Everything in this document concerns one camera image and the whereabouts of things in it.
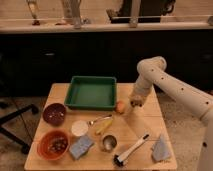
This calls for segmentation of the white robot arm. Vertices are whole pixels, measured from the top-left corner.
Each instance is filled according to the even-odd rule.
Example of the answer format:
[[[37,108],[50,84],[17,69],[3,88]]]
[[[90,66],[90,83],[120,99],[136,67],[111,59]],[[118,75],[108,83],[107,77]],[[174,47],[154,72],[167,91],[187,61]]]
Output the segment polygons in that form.
[[[156,85],[175,101],[184,105],[205,126],[197,171],[213,171],[213,96],[165,72],[166,60],[161,56],[141,60],[139,76],[130,95],[130,104],[142,106]]]

